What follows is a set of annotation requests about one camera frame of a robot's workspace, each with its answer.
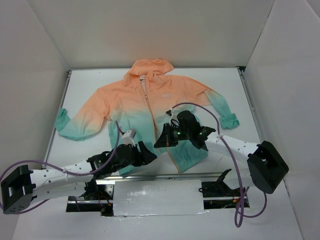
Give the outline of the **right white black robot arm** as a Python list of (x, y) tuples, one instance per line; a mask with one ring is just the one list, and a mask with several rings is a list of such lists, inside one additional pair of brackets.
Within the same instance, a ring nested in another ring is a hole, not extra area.
[(269, 141), (252, 143), (219, 134), (214, 128), (202, 126), (188, 110), (177, 115), (178, 124), (165, 123), (155, 148), (175, 147), (180, 141), (189, 141), (197, 148), (234, 157), (247, 165), (240, 174), (225, 170), (217, 179), (218, 192), (230, 195), (239, 187), (257, 187), (265, 194), (273, 194), (289, 172), (289, 167)]

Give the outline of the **orange and teal hooded jacket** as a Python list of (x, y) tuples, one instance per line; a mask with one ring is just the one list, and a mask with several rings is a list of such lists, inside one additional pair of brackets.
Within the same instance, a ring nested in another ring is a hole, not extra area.
[(135, 129), (137, 141), (143, 141), (155, 155), (168, 153), (180, 173), (187, 171), (208, 153), (188, 140), (174, 147), (154, 148), (163, 125), (170, 120), (168, 109), (194, 111), (196, 105), (213, 106), (222, 129), (231, 130), (240, 123), (221, 94), (193, 78), (172, 75), (172, 70), (166, 60), (137, 60), (122, 80), (98, 88), (74, 117), (61, 108), (54, 123), (58, 134), (83, 141), (98, 133), (108, 120), (112, 145), (117, 143), (118, 130)]

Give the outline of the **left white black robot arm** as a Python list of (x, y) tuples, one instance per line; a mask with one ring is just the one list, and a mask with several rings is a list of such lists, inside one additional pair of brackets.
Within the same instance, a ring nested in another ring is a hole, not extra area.
[(65, 196), (91, 200), (100, 191), (97, 180), (127, 166), (148, 165), (156, 158), (139, 141), (137, 145), (120, 144), (111, 151), (66, 167), (36, 170), (20, 165), (1, 181), (3, 213), (21, 214), (36, 202)]

